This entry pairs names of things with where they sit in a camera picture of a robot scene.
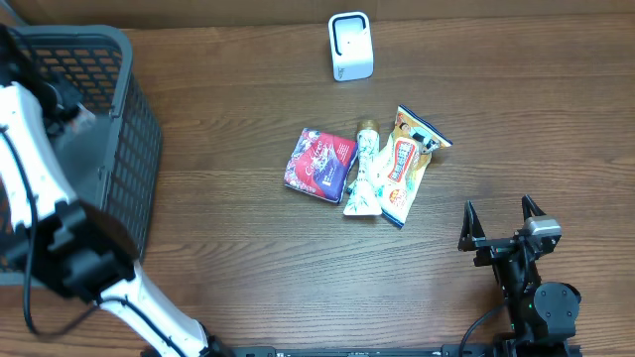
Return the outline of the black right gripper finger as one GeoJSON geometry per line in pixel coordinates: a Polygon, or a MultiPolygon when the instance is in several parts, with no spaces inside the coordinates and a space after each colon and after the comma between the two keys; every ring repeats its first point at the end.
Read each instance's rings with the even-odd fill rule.
{"type": "Polygon", "coordinates": [[[468,200],[464,206],[463,223],[457,249],[476,250],[484,240],[485,233],[472,202],[468,200]]]}
{"type": "Polygon", "coordinates": [[[536,204],[529,194],[525,194],[522,197],[522,210],[524,220],[545,215],[545,212],[536,204]]]}

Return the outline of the yellow snack bag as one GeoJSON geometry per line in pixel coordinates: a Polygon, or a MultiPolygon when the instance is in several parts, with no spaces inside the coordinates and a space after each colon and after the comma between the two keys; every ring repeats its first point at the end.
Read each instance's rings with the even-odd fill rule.
{"type": "Polygon", "coordinates": [[[433,152],[452,141],[415,112],[399,105],[394,129],[371,166],[372,184],[382,214],[402,228],[433,152]]]}

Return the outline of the white green tube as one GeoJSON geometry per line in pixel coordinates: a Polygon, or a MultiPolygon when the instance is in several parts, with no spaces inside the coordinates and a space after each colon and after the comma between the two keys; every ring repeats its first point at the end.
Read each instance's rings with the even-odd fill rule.
{"type": "Polygon", "coordinates": [[[355,181],[349,186],[350,194],[343,209],[345,216],[377,216],[382,213],[375,195],[370,168],[379,152],[379,123],[363,120],[357,125],[358,171],[355,181]]]}

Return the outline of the purple red tissue pack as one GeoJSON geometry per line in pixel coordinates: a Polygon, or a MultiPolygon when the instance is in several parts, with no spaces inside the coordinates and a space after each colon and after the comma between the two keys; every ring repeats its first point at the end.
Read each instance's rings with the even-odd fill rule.
{"type": "Polygon", "coordinates": [[[284,174],[285,185],[340,203],[346,180],[357,158],[355,141],[319,130],[304,128],[284,174]]]}

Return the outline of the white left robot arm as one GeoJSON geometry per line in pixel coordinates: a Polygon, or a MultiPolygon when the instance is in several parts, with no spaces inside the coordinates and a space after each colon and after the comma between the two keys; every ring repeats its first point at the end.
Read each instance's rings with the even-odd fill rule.
{"type": "Polygon", "coordinates": [[[65,178],[39,100],[13,82],[1,89],[1,179],[13,235],[8,263],[64,298],[125,321],[158,356],[224,356],[222,344],[181,312],[145,274],[126,227],[86,203],[65,178]]]}

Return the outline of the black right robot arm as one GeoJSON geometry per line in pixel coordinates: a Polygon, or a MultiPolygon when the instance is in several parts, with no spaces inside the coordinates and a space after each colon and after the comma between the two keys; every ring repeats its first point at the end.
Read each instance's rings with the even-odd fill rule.
{"type": "Polygon", "coordinates": [[[581,303],[572,285],[542,281],[536,261],[552,253],[563,231],[529,195],[522,197],[523,226],[508,238],[488,239],[471,201],[464,206],[457,249],[473,251],[476,267],[491,267],[503,302],[484,313],[464,333],[458,356],[579,356],[570,346],[581,303]],[[511,330],[497,334],[492,343],[477,348],[468,343],[473,331],[501,310],[507,310],[511,330]]]}

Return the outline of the white barcode scanner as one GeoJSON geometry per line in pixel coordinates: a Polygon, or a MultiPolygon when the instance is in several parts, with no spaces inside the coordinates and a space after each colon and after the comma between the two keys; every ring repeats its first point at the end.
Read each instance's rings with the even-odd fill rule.
{"type": "Polygon", "coordinates": [[[374,71],[374,52],[368,16],[360,11],[338,13],[327,24],[333,78],[368,78],[374,71]]]}

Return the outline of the dark grey plastic basket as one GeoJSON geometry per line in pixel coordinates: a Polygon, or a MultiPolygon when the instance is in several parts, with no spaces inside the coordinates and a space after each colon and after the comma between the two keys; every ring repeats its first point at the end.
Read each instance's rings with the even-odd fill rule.
{"type": "MultiPolygon", "coordinates": [[[[34,26],[1,30],[1,89],[13,82],[35,96],[45,78],[66,78],[83,96],[87,123],[48,137],[78,198],[127,229],[145,247],[162,132],[132,73],[128,38],[110,26],[34,26]]],[[[1,269],[26,282],[1,253],[1,269]]]]}

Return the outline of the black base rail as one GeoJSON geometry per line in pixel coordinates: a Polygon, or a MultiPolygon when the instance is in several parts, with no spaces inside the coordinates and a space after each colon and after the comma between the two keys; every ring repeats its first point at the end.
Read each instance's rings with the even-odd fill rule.
{"type": "Polygon", "coordinates": [[[467,344],[459,353],[458,344],[421,349],[407,348],[323,348],[323,349],[276,349],[274,347],[234,347],[235,357],[493,357],[503,356],[488,344],[467,344]]]}

